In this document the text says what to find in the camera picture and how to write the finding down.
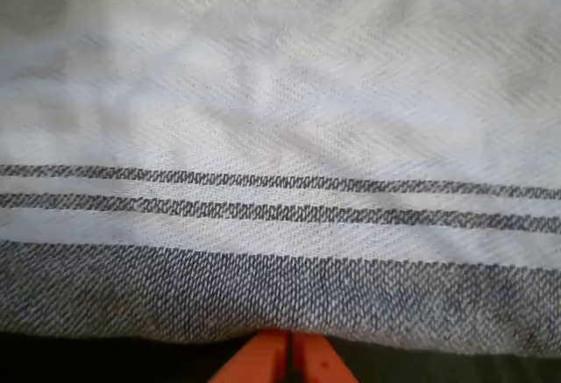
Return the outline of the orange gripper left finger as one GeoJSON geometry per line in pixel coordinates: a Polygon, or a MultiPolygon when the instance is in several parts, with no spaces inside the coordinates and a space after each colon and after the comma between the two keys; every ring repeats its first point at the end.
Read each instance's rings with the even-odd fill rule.
{"type": "Polygon", "coordinates": [[[209,382],[282,382],[286,373],[287,347],[287,332],[261,331],[242,346],[209,382]]]}

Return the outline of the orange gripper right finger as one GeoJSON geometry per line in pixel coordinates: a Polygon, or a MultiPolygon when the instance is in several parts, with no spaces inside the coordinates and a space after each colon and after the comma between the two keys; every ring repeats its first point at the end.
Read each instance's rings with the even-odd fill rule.
{"type": "Polygon", "coordinates": [[[357,383],[350,369],[322,335],[293,333],[293,369],[306,383],[357,383]]]}

